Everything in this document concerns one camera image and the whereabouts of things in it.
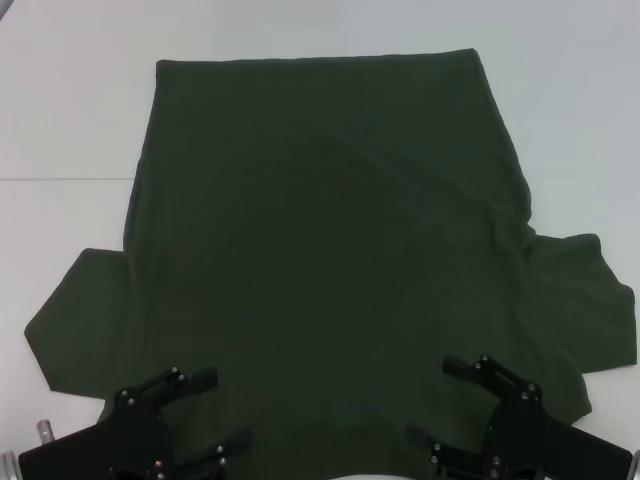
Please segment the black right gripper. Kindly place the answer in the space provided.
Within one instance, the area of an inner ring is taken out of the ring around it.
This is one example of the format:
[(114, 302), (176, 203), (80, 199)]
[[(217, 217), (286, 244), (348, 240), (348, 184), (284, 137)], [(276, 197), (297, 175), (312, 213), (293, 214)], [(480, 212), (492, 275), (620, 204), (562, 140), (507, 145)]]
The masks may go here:
[(442, 371), (478, 384), (500, 400), (487, 427), (487, 466), (480, 454), (446, 445), (419, 426), (407, 440), (425, 452), (434, 479), (626, 479), (632, 453), (552, 418), (536, 383), (519, 377), (486, 354), (479, 360), (447, 355)]

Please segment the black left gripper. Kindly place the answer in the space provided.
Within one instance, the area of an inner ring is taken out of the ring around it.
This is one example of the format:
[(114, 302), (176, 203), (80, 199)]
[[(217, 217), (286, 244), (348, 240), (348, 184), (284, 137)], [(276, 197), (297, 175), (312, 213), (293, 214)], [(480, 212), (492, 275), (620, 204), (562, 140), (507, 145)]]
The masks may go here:
[(218, 387), (213, 367), (183, 373), (178, 367), (115, 393), (111, 413), (95, 425), (18, 456), (24, 479), (225, 479), (233, 459), (253, 445), (251, 429), (174, 466), (173, 446), (159, 408)]

